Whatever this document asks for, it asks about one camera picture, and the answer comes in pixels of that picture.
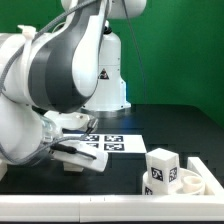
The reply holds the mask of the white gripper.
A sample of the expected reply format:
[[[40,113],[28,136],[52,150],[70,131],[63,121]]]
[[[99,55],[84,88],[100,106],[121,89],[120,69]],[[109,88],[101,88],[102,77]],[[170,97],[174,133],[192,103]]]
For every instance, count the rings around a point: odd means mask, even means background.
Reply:
[[[48,111],[45,117],[50,119],[56,124],[56,127],[62,131],[63,129],[68,131],[81,131],[81,136],[65,135],[65,141],[78,140],[82,141],[92,131],[96,130],[98,125],[98,119],[92,115],[87,115],[79,112],[73,112],[70,114],[64,114],[54,111]],[[75,164],[83,168],[103,172],[105,170],[108,153],[100,150],[93,151],[78,151],[76,148],[64,145],[64,142],[55,143],[50,147],[50,154],[56,160]]]

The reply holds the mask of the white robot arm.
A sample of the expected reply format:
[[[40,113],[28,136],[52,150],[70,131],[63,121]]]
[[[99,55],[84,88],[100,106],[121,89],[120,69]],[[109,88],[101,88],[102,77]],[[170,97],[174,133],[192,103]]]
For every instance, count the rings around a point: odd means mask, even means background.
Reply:
[[[140,15],[147,0],[61,0],[62,27],[0,33],[0,160],[25,165],[46,153],[101,172],[107,152],[84,141],[98,115],[130,110],[112,19]],[[83,136],[65,136],[81,130]]]

